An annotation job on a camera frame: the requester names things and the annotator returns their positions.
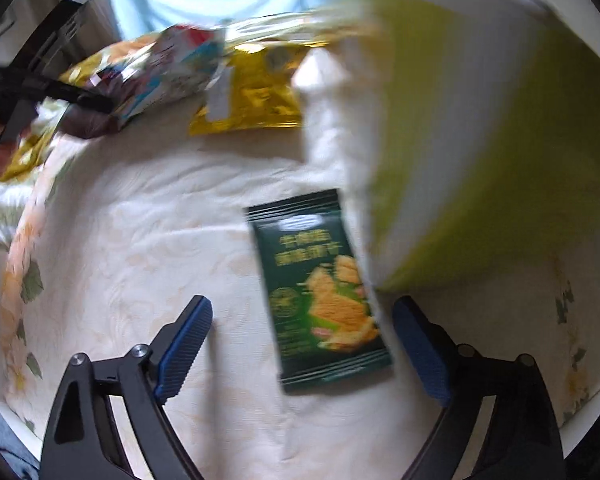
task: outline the gold snack package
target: gold snack package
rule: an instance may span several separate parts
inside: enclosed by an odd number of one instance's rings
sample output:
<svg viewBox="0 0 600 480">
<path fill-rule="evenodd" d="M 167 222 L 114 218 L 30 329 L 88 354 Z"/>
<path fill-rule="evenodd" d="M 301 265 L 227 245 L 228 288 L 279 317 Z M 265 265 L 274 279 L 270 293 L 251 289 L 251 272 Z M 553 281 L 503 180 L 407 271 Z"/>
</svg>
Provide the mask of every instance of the gold snack package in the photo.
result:
<svg viewBox="0 0 600 480">
<path fill-rule="evenodd" d="M 231 47 L 205 91 L 205 103 L 189 125 L 192 136 L 249 128 L 302 125 L 291 78 L 309 51 L 284 41 Z"/>
<path fill-rule="evenodd" d="M 366 300 L 335 189 L 253 206 L 286 392 L 391 364 Z"/>
</svg>

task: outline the metal screw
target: metal screw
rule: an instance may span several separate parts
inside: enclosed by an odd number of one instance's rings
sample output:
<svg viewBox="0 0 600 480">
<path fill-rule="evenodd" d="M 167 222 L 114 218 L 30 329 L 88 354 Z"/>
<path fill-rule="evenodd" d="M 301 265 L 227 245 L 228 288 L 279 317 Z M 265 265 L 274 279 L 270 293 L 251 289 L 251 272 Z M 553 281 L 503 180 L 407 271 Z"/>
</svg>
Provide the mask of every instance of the metal screw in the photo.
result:
<svg viewBox="0 0 600 480">
<path fill-rule="evenodd" d="M 82 352 L 80 352 L 80 353 L 72 355 L 69 362 L 73 366 L 80 366 L 83 362 L 86 361 L 86 359 L 87 359 L 87 354 L 83 354 Z"/>
<path fill-rule="evenodd" d="M 536 364 L 536 360 L 533 359 L 533 357 L 531 357 L 529 354 L 520 354 L 518 356 L 518 359 L 523 365 L 528 367 L 534 366 Z"/>
<path fill-rule="evenodd" d="M 462 344 L 458 345 L 458 353 L 462 357 L 473 357 L 475 355 L 475 348 L 472 347 L 471 345 L 462 343 Z"/>
<path fill-rule="evenodd" d="M 149 351 L 149 347 L 145 344 L 134 345 L 131 349 L 131 355 L 133 357 L 144 357 Z"/>
</svg>

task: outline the colorful snack bag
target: colorful snack bag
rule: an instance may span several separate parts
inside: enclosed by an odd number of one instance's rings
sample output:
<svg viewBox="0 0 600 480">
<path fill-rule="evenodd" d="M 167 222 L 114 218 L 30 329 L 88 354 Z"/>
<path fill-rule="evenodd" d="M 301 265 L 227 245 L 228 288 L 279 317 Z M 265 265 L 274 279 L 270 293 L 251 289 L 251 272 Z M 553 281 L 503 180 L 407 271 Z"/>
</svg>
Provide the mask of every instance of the colorful snack bag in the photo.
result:
<svg viewBox="0 0 600 480">
<path fill-rule="evenodd" d="M 342 224 L 338 193 L 247 209 L 286 392 L 391 364 Z"/>
</svg>

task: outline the yellow snack bag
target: yellow snack bag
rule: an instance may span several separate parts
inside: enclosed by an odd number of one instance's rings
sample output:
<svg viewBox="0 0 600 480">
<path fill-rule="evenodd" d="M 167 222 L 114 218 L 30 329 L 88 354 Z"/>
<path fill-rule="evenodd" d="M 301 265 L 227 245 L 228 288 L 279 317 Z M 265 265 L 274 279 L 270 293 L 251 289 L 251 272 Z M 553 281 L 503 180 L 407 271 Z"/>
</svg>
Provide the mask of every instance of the yellow snack bag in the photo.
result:
<svg viewBox="0 0 600 480">
<path fill-rule="evenodd" d="M 205 103 L 189 125 L 192 136 L 300 126 L 302 114 L 291 78 L 307 44 L 255 41 L 232 46 L 205 91 Z"/>
</svg>

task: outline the blurred green package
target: blurred green package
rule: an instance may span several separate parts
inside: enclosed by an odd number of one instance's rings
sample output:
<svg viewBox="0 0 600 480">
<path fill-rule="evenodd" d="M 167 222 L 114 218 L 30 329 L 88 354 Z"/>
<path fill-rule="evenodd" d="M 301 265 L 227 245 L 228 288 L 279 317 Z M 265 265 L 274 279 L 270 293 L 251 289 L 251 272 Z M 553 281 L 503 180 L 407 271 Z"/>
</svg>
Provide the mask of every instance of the blurred green package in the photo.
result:
<svg viewBox="0 0 600 480">
<path fill-rule="evenodd" d="M 375 285 L 443 285 L 600 225 L 600 59 L 547 6 L 363 1 L 386 31 Z"/>
</svg>

